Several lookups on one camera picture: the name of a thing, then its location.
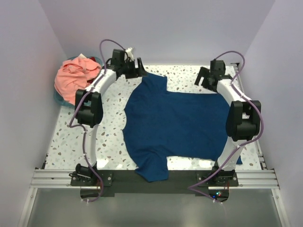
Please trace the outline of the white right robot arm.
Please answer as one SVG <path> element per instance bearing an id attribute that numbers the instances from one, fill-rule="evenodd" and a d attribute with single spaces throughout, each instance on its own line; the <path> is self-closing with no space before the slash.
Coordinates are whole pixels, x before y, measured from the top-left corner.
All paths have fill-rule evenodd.
<path id="1" fill-rule="evenodd" d="M 220 94 L 229 105 L 225 124 L 228 136 L 222 154 L 217 159 L 220 170 L 233 171 L 241 152 L 260 132 L 261 103 L 251 100 L 235 86 L 235 78 L 226 75 L 222 60 L 210 61 L 210 68 L 201 67 L 195 85 Z"/>

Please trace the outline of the dark blue t shirt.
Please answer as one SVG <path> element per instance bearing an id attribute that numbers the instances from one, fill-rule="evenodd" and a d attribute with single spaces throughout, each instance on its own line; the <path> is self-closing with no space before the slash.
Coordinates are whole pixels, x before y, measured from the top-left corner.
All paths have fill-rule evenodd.
<path id="1" fill-rule="evenodd" d="M 220 94 L 170 92 L 167 82 L 148 74 L 125 106 L 126 149 L 148 182 L 168 179 L 168 157 L 215 161 L 227 141 L 230 107 Z"/>

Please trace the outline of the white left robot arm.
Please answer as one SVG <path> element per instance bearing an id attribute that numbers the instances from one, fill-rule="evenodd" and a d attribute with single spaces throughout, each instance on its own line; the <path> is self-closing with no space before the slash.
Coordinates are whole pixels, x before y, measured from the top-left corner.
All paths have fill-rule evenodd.
<path id="1" fill-rule="evenodd" d="M 125 50 L 114 49 L 111 59 L 104 64 L 92 84 L 76 92 L 75 119 L 84 129 L 80 161 L 84 167 L 95 166 L 97 163 L 96 137 L 98 126 L 104 115 L 102 97 L 122 75 L 125 79 L 147 75 L 141 58 L 134 58 L 133 47 Z"/>

